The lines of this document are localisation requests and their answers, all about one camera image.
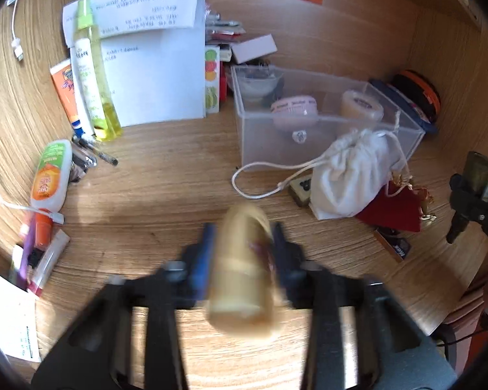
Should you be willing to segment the dark green spray bottle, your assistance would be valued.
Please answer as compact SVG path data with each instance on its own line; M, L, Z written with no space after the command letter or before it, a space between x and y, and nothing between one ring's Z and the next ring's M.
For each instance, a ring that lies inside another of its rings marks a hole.
M488 201L488 157L471 150L466 157L463 173L470 189L483 201ZM449 232L446 235L449 243Z

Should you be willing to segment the red velvet gift pouch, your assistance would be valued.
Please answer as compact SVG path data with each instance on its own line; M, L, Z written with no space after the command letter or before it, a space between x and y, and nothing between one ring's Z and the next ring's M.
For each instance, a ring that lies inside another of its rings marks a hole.
M382 187L374 200L355 217L369 226L419 232L430 194L426 188L405 186L392 196L398 190L391 180L388 188Z

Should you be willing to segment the white drawstring cloth pouch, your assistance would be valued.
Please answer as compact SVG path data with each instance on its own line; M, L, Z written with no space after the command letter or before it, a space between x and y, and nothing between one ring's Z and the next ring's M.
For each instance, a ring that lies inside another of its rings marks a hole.
M250 195L237 185L240 173L265 166L292 174L261 195ZM394 130L354 129L320 156L299 165L256 161L239 168L231 178L233 189L249 200L263 199L286 189L295 179L311 174L309 207L317 219L353 217L383 190L394 197L411 185L407 157Z

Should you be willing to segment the cream yellow cosmetic tube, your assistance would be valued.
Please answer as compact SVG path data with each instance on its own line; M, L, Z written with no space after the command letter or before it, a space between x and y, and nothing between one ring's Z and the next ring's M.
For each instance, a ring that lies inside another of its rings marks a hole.
M231 207L218 225L206 317L219 332L266 338L275 328L270 220L251 202Z

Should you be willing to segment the round beige lidded tub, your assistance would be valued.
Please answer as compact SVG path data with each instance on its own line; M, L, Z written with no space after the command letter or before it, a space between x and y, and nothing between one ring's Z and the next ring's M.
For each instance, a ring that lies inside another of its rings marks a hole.
M349 119L380 122L384 111L378 99L355 90L347 90L341 97L340 115Z

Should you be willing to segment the pink round compact case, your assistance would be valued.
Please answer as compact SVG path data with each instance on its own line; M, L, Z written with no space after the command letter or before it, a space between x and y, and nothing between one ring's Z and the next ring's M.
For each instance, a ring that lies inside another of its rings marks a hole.
M309 95L278 99L271 104L270 113L273 124L283 130L312 127L319 121L316 99Z

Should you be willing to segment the blue Max staples box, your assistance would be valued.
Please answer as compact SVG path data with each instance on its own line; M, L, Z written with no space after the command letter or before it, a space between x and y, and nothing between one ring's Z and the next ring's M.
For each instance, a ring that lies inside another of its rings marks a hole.
M411 251L411 244L395 229L377 227L374 237L398 262L404 261Z

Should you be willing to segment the black orange round case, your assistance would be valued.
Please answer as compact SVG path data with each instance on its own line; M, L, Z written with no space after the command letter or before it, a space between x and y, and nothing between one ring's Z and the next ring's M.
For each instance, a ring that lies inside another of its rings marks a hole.
M396 73L389 84L410 99L435 124L441 111L441 97L435 86L417 71L405 69Z

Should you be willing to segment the blue zip pouch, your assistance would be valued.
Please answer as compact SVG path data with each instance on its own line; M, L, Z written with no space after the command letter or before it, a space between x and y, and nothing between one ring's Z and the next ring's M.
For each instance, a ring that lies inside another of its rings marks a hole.
M426 134L435 135L438 132L436 126L430 122L424 112L403 93L400 93L395 87L384 83L379 79L371 78L369 83L378 89L383 95L397 104L413 121L415 121Z

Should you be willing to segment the white orange lotion bottle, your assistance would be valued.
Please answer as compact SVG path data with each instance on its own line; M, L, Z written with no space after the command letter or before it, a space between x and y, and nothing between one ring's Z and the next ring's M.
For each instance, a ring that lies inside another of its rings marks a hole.
M59 212L66 200L72 165L68 139L53 141L44 148L31 188L31 207Z

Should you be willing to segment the clear plastic storage bin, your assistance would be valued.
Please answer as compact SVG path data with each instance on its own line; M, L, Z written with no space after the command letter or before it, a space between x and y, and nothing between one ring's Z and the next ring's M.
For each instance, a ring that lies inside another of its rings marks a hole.
M415 121L369 82L350 78L268 66L266 68L284 74L275 91L263 99L243 99L239 92L236 71L249 67L256 66L234 65L230 74L242 165L256 161L298 165L321 155L337 138L353 129L394 130L405 156L411 158L425 135L425 131ZM372 122L342 117L341 97L347 90L355 90L378 99L383 106L383 119ZM318 123L303 129L278 129L273 124L271 104L278 99L298 95L309 95L316 99Z

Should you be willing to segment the yellow liquid spray bottle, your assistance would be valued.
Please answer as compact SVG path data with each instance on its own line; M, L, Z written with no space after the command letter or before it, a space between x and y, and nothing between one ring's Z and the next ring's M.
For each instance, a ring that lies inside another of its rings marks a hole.
M99 28L89 0L77 3L74 50L81 95L94 135L99 141L114 140L122 130L106 80Z

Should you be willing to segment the orange white sunscreen tube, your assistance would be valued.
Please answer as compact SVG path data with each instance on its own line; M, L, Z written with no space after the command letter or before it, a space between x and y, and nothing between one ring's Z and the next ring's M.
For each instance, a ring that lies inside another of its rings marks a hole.
M70 59L68 58L50 68L50 73L59 100L72 129L78 137L83 137L85 132L75 103L75 85Z

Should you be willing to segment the fruit print card box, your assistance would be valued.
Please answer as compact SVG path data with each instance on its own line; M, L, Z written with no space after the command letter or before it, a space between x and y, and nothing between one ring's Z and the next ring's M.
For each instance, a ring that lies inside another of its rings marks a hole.
M205 113L219 112L220 105L220 48L218 46L205 46Z

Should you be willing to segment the stack of booklets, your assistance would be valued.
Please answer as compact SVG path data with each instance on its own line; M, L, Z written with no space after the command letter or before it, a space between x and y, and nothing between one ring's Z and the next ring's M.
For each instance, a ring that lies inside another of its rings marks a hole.
M233 58L232 45L239 43L246 34L242 23L237 20L223 19L221 14L207 7L205 10L205 43L208 47L219 49L221 62L230 62Z

